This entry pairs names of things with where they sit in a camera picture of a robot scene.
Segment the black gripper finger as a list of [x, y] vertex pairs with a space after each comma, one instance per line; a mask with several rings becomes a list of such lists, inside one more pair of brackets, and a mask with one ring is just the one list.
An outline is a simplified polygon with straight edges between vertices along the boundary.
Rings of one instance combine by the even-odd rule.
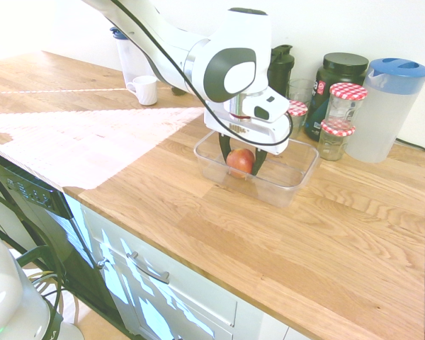
[[252, 169], [251, 169], [251, 175], [252, 176], [256, 176], [258, 174], [260, 168], [262, 167], [263, 163], [266, 160], [267, 151], [256, 148], [254, 156], [255, 156], [255, 160], [254, 160], [254, 163], [253, 163]]
[[220, 149], [221, 149], [221, 152], [222, 152], [222, 157], [223, 157], [224, 161], [226, 162], [229, 153], [232, 151], [231, 147], [230, 147], [230, 136], [227, 136], [227, 135], [220, 133], [218, 135], [218, 137], [219, 137], [219, 143], [220, 143]]

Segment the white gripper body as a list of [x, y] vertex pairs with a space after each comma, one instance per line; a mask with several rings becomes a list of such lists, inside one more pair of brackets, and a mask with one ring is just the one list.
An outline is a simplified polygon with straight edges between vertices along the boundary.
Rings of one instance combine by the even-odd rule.
[[256, 118], [239, 120], [220, 106], [210, 103], [210, 110], [204, 110], [204, 123], [209, 129], [271, 154], [280, 154], [288, 146], [290, 118], [286, 114], [273, 123]]

